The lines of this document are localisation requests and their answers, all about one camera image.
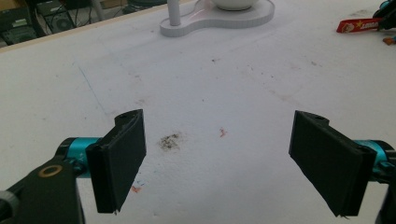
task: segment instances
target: white lamp base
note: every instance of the white lamp base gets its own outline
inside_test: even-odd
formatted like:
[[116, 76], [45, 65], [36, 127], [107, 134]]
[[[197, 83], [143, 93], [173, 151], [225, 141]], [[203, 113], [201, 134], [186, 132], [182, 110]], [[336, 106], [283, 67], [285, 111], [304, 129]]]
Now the white lamp base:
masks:
[[242, 29], [267, 23], [274, 17], [275, 5], [259, 0], [252, 7], [240, 11], [227, 11], [209, 0], [198, 0], [194, 11], [180, 17], [180, 25], [172, 26], [169, 19], [161, 22], [161, 34], [180, 37], [207, 27]]

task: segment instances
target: pink smudge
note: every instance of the pink smudge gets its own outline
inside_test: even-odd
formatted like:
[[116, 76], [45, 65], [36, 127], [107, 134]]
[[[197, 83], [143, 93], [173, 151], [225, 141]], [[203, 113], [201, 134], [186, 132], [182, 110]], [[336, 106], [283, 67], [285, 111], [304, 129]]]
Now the pink smudge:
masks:
[[131, 187], [131, 191], [138, 193], [142, 188], [135, 188], [134, 186]]

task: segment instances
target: blue anodized part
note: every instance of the blue anodized part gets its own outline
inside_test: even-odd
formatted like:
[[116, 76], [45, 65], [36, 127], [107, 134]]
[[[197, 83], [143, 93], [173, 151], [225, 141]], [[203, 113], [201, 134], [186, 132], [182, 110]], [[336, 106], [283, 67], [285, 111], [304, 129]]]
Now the blue anodized part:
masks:
[[379, 5], [379, 8], [384, 8], [384, 7], [386, 7], [387, 5], [389, 5], [389, 1], [385, 1], [385, 2], [383, 2], [383, 3], [381, 3], [381, 5]]
[[84, 174], [79, 176], [81, 178], [90, 178], [91, 177], [91, 173], [90, 173], [89, 166], [88, 166], [87, 153], [85, 152], [85, 149], [89, 145], [96, 143], [99, 139], [100, 138], [94, 138], [94, 137], [76, 138], [69, 147], [69, 150], [68, 150], [67, 156], [66, 156], [67, 159], [77, 160], [78, 163], [82, 164], [87, 169], [87, 172], [85, 172]]
[[385, 154], [384, 149], [377, 144], [375, 141], [372, 140], [354, 140], [357, 144], [365, 147], [369, 147], [370, 149], [376, 151], [376, 157], [375, 157], [375, 162], [374, 162], [374, 167], [373, 167], [373, 172], [377, 172], [379, 169], [379, 163], [383, 161], [388, 161], [387, 154]]

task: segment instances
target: red mark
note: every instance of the red mark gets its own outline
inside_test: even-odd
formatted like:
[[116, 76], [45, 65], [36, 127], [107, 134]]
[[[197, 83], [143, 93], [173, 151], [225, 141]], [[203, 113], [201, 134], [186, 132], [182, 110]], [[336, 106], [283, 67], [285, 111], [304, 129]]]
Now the red mark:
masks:
[[224, 137], [225, 134], [227, 133], [223, 128], [220, 128], [220, 132], [221, 132], [220, 137]]
[[135, 188], [134, 186], [131, 187], [131, 191], [138, 193], [142, 188]]

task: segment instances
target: white tabletop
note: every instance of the white tabletop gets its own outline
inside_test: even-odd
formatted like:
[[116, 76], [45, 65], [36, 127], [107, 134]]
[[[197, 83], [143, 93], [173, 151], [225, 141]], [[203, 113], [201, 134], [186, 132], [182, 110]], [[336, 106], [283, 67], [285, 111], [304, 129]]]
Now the white tabletop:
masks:
[[[334, 217], [289, 143], [298, 109], [396, 146], [395, 48], [385, 33], [335, 32], [380, 3], [276, 0], [263, 26], [181, 38], [161, 36], [167, 10], [153, 9], [0, 49], [0, 189], [65, 138], [103, 136], [118, 114], [143, 108], [141, 190], [117, 216], [100, 215], [90, 180], [79, 180], [88, 223], [373, 224], [386, 186], [369, 184], [358, 217]], [[173, 134], [177, 145], [162, 149]]]

